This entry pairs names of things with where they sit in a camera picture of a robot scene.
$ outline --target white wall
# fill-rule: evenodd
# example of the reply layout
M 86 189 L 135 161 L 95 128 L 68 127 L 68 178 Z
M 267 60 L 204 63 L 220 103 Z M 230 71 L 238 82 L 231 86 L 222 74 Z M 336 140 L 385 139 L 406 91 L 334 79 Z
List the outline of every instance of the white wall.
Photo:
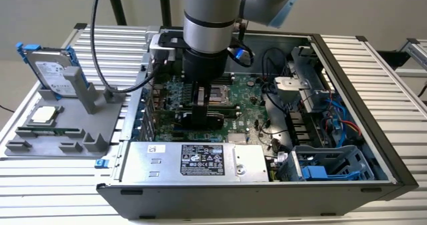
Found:
M 183 24 L 183 0 L 171 0 L 172 21 Z M 279 29 L 327 35 L 363 35 L 372 46 L 397 49 L 409 37 L 427 38 L 427 0 L 298 0 Z M 251 30 L 271 30 L 250 23 Z
M 130 25 L 162 23 L 159 0 L 122 0 Z M 18 42 L 60 47 L 76 23 L 91 22 L 94 0 L 0 0 L 0 60 L 19 60 Z M 96 23 L 116 25 L 110 0 L 99 0 Z

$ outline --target power supply label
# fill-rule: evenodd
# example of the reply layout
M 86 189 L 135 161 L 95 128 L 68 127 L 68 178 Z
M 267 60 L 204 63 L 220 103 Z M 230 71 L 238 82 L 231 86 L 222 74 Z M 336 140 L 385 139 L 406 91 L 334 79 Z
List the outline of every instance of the power supply label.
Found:
M 226 175 L 223 145 L 183 145 L 180 174 L 184 176 Z

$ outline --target motherboard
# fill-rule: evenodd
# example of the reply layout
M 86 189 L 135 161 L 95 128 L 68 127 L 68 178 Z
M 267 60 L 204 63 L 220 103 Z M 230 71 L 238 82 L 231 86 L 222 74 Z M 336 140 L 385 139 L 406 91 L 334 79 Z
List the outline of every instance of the motherboard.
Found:
M 268 119 L 258 77 L 226 74 L 212 84 L 208 112 L 224 115 L 222 129 L 188 130 L 176 122 L 183 111 L 191 112 L 192 85 L 174 77 L 155 87 L 156 142 L 231 142 L 267 144 L 259 125 Z

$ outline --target open computer chassis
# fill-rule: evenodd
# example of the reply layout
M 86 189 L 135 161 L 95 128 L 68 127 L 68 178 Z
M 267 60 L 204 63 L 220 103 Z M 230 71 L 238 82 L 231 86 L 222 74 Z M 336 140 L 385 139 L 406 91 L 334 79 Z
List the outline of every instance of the open computer chassis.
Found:
M 147 44 L 164 32 L 182 28 L 148 27 Z M 247 31 L 254 65 L 228 60 L 210 100 L 219 123 L 203 129 L 186 121 L 192 85 L 176 50 L 132 93 L 114 174 L 96 186 L 124 218 L 338 216 L 418 187 L 331 52 L 336 39 Z

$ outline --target sticker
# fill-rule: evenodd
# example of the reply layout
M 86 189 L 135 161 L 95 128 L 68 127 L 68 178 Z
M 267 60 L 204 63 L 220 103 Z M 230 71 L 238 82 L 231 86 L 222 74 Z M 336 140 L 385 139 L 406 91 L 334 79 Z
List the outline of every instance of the sticker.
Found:
M 72 83 L 64 78 L 64 67 L 56 62 L 36 61 L 42 76 L 51 90 L 62 96 L 76 96 Z
M 223 145 L 183 145 L 180 151 L 180 174 L 184 176 L 223 176 Z
M 148 145 L 147 153 L 164 153 L 167 151 L 167 145 Z

